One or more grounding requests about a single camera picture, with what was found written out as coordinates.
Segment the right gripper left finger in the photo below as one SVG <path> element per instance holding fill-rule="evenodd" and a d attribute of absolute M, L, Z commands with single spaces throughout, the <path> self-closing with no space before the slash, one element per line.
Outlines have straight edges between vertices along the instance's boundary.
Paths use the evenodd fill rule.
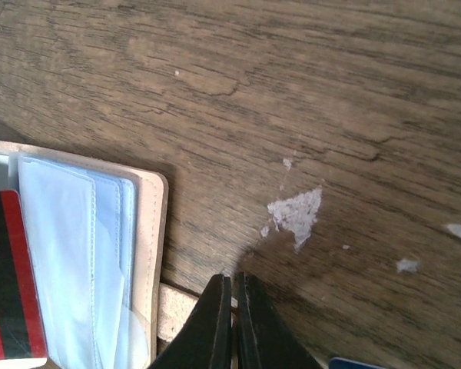
<path fill-rule="evenodd" d="M 231 344 L 231 279 L 216 274 L 181 331 L 150 368 L 229 368 Z"/>

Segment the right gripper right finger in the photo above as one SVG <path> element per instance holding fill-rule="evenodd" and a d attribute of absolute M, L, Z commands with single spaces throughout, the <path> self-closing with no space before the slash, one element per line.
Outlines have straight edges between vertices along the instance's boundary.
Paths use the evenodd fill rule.
<path fill-rule="evenodd" d="M 278 314 L 261 281 L 237 275 L 239 368 L 320 368 Z"/>

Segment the beige leather card holder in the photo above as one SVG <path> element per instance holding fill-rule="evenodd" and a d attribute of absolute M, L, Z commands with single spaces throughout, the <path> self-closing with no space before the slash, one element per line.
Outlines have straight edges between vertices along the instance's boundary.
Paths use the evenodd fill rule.
<path fill-rule="evenodd" d="M 160 282 L 168 184 L 153 171 L 0 141 L 18 193 L 48 358 L 42 367 L 146 368 L 195 299 Z"/>

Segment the red card black stripe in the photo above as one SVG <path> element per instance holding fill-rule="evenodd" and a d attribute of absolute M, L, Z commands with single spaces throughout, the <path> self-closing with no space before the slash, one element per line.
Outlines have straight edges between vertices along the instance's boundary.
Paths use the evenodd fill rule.
<path fill-rule="evenodd" d="M 0 191 L 0 368 L 41 367 L 47 358 L 19 196 Z"/>

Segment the blue card upper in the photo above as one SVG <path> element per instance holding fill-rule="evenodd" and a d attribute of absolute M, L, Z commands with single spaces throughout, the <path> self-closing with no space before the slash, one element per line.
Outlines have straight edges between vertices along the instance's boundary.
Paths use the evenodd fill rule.
<path fill-rule="evenodd" d="M 343 357 L 333 357 L 330 359 L 328 369 L 386 369 L 379 365 L 367 364 Z"/>

